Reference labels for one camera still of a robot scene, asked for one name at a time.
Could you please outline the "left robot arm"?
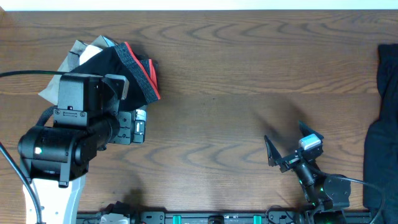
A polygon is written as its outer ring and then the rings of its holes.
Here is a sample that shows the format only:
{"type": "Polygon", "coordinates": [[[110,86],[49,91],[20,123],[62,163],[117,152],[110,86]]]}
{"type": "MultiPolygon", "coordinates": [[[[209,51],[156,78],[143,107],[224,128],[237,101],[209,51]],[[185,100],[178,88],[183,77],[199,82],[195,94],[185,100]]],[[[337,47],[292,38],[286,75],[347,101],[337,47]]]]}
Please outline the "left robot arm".
{"type": "Polygon", "coordinates": [[[18,143],[27,223],[76,223],[90,161],[108,144],[142,144],[146,106],[119,107],[129,82],[121,75],[67,73],[58,104],[18,143]]]}

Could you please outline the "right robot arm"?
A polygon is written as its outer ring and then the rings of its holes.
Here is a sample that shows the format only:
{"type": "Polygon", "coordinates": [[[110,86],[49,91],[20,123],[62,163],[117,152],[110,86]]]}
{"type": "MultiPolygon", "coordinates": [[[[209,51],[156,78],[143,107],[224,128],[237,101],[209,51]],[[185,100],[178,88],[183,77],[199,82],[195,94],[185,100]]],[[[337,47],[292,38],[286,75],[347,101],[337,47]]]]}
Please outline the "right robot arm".
{"type": "Polygon", "coordinates": [[[291,155],[282,157],[272,141],[265,136],[268,164],[279,166],[282,173],[291,170],[298,177],[305,199],[311,209],[294,216],[294,223],[314,223],[314,215],[349,207],[351,193],[350,181],[342,175],[332,177],[323,174],[316,163],[316,158],[323,153],[323,136],[299,122],[303,138],[299,148],[291,155]]]}

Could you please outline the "black leggings red waistband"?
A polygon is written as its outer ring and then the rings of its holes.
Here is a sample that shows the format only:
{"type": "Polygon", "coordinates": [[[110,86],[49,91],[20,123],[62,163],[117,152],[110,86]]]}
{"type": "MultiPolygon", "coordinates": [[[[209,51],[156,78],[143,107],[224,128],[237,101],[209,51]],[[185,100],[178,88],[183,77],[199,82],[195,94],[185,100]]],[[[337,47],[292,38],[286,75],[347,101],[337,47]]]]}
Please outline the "black leggings red waistband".
{"type": "Polygon", "coordinates": [[[105,48],[72,72],[126,77],[129,88],[127,98],[120,102],[121,111],[133,111],[160,100],[154,62],[137,56],[127,42],[105,48]]]}

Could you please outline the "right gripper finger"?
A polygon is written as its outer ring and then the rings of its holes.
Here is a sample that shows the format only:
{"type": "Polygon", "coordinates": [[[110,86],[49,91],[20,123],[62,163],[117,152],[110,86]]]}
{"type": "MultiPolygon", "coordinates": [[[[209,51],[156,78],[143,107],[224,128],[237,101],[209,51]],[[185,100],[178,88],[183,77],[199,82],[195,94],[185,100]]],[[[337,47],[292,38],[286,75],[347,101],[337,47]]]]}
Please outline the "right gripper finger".
{"type": "Polygon", "coordinates": [[[268,138],[267,135],[264,136],[264,140],[267,149],[268,165],[271,167],[279,165],[280,160],[282,159],[280,153],[278,152],[278,150],[273,145],[272,141],[268,138]]]}
{"type": "Polygon", "coordinates": [[[321,135],[320,133],[316,132],[315,130],[313,130],[312,128],[307,126],[303,121],[299,121],[298,124],[299,124],[299,130],[302,133],[303,137],[307,137],[307,136],[309,136],[311,134],[314,134],[320,140],[324,139],[323,135],[321,135]]]}

